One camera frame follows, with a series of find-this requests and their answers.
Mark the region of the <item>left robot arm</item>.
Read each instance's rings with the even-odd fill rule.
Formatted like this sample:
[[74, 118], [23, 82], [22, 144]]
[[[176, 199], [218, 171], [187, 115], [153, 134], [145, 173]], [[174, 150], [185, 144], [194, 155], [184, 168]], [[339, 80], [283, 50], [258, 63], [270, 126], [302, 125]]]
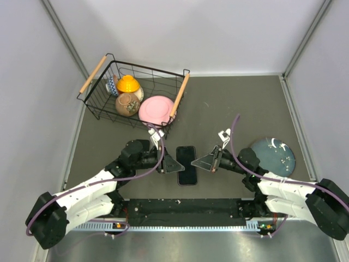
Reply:
[[36, 200], [25, 225], [42, 249], [50, 249], [79, 225], [105, 215], [119, 216], [124, 209], [118, 189], [147, 174], [183, 171], [165, 146], [150, 146], [146, 140], [129, 141], [119, 157], [89, 180], [56, 194], [45, 192]]

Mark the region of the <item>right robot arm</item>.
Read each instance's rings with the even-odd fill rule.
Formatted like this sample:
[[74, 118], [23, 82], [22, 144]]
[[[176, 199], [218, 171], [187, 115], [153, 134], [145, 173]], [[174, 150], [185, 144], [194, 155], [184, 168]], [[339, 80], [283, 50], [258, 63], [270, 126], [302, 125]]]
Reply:
[[318, 226], [333, 239], [344, 240], [348, 235], [348, 195], [332, 180], [313, 183], [281, 177], [262, 169], [251, 148], [235, 155], [215, 146], [191, 164], [210, 172], [222, 168], [243, 174], [242, 183], [254, 192], [254, 208], [261, 216], [283, 213]]

